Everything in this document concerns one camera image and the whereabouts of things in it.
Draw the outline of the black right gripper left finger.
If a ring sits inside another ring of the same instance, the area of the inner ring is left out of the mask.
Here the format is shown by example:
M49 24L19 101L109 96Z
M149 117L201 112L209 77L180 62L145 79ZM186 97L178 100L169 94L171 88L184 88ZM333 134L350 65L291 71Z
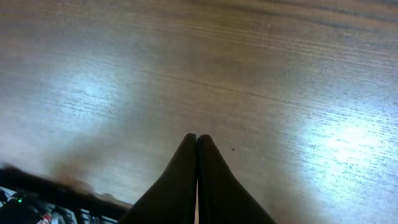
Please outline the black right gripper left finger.
M119 220L123 223L194 223L197 196L197 137L183 138L166 169Z

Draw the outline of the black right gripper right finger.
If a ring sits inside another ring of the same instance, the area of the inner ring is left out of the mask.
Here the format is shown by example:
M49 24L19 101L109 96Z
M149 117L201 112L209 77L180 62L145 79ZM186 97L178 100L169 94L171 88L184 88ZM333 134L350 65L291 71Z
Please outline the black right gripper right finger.
M275 224L235 178L211 136L197 139L197 159L200 223Z

